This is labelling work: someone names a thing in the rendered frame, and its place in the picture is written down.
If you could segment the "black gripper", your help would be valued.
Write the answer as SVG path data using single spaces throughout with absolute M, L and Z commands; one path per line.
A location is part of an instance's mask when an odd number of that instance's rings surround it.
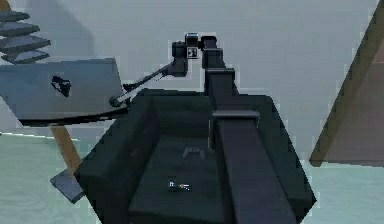
M 161 79 L 166 74 L 173 77 L 185 77 L 188 71 L 188 60 L 186 58 L 186 45 L 184 42 L 178 41 L 172 43 L 172 57 L 173 61 L 169 65 L 158 69 L 150 75 L 144 76 L 134 83 L 122 84 L 123 93 L 119 96 L 112 96 L 109 99 L 109 104 L 114 108 L 126 104 L 146 83 L 155 78 Z

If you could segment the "grey laptop with alien sticker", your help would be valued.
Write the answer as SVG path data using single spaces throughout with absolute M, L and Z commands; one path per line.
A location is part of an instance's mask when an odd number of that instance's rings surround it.
M 0 97 L 24 126 L 79 124 L 127 112 L 113 58 L 0 66 Z

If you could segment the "brown wooden door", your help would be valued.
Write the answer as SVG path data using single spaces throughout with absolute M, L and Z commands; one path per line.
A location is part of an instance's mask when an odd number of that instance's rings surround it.
M 384 168 L 384 0 L 377 0 L 309 162 Z

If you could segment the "brown post grey slatted lamp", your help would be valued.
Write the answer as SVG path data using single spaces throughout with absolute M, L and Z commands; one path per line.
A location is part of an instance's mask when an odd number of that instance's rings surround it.
M 21 20 L 30 17 L 24 12 L 13 11 L 8 0 L 0 0 L 0 25 L 15 23 L 5 33 L 0 32 L 0 36 L 10 40 L 14 38 L 24 38 L 30 40 L 30 33 L 38 32 L 40 28 L 34 24 L 18 24 Z M 34 63 L 40 59 L 47 58 L 48 53 L 38 51 L 38 48 L 48 46 L 49 40 L 33 45 L 23 44 L 19 50 L 4 51 L 2 58 L 12 64 Z M 84 192 L 74 177 L 74 172 L 81 164 L 82 160 L 73 144 L 73 141 L 65 126 L 51 126 L 51 133 L 56 141 L 62 158 L 67 166 L 65 170 L 50 179 L 51 184 L 59 190 L 71 203 L 76 203 L 84 196 Z

